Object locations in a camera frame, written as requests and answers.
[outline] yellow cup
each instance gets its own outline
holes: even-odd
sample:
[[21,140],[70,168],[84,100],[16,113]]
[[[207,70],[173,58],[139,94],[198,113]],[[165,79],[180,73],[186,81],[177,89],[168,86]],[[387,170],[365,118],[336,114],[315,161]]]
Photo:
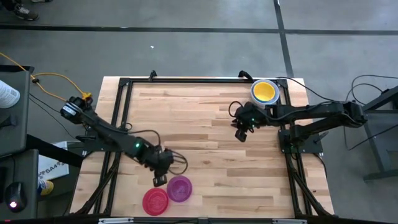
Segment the yellow cup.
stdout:
[[254,96],[261,101],[272,100],[275,96],[274,87],[266,82],[260,82],[253,88]]

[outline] gray floor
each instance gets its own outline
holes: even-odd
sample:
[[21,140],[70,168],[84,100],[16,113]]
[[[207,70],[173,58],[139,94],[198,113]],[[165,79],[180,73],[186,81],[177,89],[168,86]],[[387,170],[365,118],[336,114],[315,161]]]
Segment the gray floor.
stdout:
[[[0,11],[0,22],[32,25],[118,27],[278,28],[272,0],[54,0],[26,6],[40,12],[37,22],[20,22]],[[394,0],[280,0],[287,29],[394,30],[398,2]],[[398,77],[396,35],[287,35],[295,77],[319,94],[345,99],[352,79],[375,74]],[[246,70],[255,77],[286,76],[279,34],[166,32],[65,32],[1,30],[1,52],[35,72],[68,75],[83,90],[98,96],[106,75],[224,76]],[[0,58],[0,64],[9,64]],[[364,78],[385,89],[398,80]],[[68,98],[78,92],[64,80],[46,77],[42,84]],[[62,102],[32,86],[39,98],[61,108]],[[379,93],[368,86],[356,95],[369,101]],[[311,103],[322,99],[308,94]],[[59,118],[73,134],[83,130]],[[47,131],[40,132],[43,123]],[[36,105],[30,105],[29,132],[46,141],[71,137]],[[350,145],[366,137],[350,129]],[[368,143],[348,152],[342,129],[322,141],[328,184],[337,215],[346,218],[398,222],[398,178],[364,183],[377,171]]]

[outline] wooden table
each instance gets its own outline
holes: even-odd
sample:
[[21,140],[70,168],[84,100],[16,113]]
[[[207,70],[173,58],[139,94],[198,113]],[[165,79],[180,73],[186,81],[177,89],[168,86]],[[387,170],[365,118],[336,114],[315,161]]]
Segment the wooden table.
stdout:
[[[111,121],[119,78],[104,77],[99,93],[96,112],[108,122]],[[305,88],[290,80],[288,84],[292,105],[307,105]],[[278,147],[279,128],[256,129],[248,134],[245,143],[241,143],[234,136],[236,129],[230,126],[229,104],[234,100],[248,101],[250,87],[250,84],[218,83],[134,84],[127,121],[134,130],[158,131],[162,145],[183,154],[189,162],[184,175],[193,184],[192,196],[183,203],[170,201],[162,217],[294,216],[285,157]],[[124,99],[121,100],[119,123]],[[156,143],[157,138],[151,133],[140,136]],[[103,157],[103,152],[96,152],[84,160],[71,212],[77,211],[97,187]],[[303,164],[309,189],[326,210],[333,213],[321,162],[312,154],[303,154]],[[153,188],[152,178],[148,169],[123,155],[112,216],[148,216],[142,208],[142,198]],[[297,189],[300,208],[304,211],[302,193]],[[103,207],[107,191],[105,189]]]

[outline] shoe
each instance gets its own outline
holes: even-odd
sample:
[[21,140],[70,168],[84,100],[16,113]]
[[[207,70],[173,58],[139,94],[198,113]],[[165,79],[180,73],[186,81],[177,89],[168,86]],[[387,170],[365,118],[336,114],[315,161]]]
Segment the shoe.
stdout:
[[31,0],[32,2],[50,2],[52,0]]
[[35,21],[39,18],[39,15],[36,12],[32,12],[29,9],[26,9],[21,4],[17,4],[14,9],[14,14],[23,20],[26,21]]

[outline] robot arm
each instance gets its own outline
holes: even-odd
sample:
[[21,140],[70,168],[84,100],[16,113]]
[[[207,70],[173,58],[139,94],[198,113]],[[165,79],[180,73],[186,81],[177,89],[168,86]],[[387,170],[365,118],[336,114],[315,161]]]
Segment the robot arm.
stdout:
[[104,147],[94,147],[93,150],[124,152],[131,159],[154,171],[155,187],[166,184],[166,173],[174,162],[172,151],[162,151],[160,145],[154,146],[143,138],[110,125],[94,112],[91,102],[91,99],[71,97],[61,109],[61,115],[74,124],[85,124],[95,131],[97,135],[90,141],[97,141]]
[[[301,107],[267,105],[264,109],[247,102],[236,110],[234,117],[232,126],[238,129],[235,137],[241,142],[246,140],[247,131],[254,132],[254,128],[290,124],[286,141],[296,146],[301,145],[313,134],[338,126],[358,128],[367,121],[362,106],[353,102],[342,103],[337,101]],[[294,124],[295,120],[310,118],[324,119],[305,126]]]

